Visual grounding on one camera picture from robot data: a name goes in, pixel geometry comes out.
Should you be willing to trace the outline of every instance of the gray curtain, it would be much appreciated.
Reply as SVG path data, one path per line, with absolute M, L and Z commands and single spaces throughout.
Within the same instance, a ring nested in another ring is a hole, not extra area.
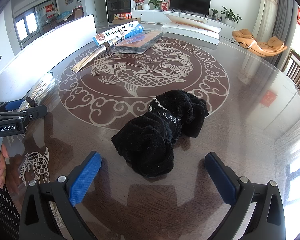
M 293 0 L 279 0 L 279 7 L 277 18 L 274 24 L 274 30 L 272 36 L 276 36 L 279 40 L 284 43 L 287 42 L 288 33 L 290 31 L 290 24 L 292 19 Z M 274 66 L 277 66 L 281 57 L 281 53 L 267 57 L 266 61 Z

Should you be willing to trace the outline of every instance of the white flower pot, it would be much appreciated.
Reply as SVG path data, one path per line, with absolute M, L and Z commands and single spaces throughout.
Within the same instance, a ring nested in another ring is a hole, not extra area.
M 232 26 L 233 23 L 234 23 L 233 20 L 226 19 L 226 24 L 227 25 Z
M 149 4 L 144 4 L 143 6 L 142 6 L 142 9 L 143 10 L 149 10 L 150 9 L 150 5 Z

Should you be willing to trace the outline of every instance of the round table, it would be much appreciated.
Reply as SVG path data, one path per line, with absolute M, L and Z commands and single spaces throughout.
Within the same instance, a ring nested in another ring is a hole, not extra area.
M 95 150 L 102 165 L 76 208 L 98 239 L 207 239 L 230 208 L 203 166 L 213 151 L 238 176 L 261 184 L 275 180 L 287 239 L 300 232 L 300 92 L 290 79 L 228 41 L 211 49 L 169 33 L 144 54 L 107 54 L 71 72 L 93 48 L 87 44 L 52 69 L 62 81 L 42 102 L 48 107 L 44 120 L 30 123 L 24 138 L 4 139 L 13 156 L 7 186 L 19 212 L 28 181 L 68 175 Z M 152 97 L 173 89 L 207 100 L 210 115 L 197 138 L 181 135 L 169 174 L 145 179 L 117 153 L 111 137 L 145 113 Z

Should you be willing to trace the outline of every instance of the television screen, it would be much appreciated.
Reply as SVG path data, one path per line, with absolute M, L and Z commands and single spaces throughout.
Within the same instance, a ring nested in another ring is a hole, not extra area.
M 171 0 L 170 9 L 209 14 L 210 0 Z

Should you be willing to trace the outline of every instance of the black mesh fabric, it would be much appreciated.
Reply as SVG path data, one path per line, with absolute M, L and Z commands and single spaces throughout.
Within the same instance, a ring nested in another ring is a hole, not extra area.
M 0 194 L 0 240 L 18 240 L 19 223 L 20 215 L 4 185 Z

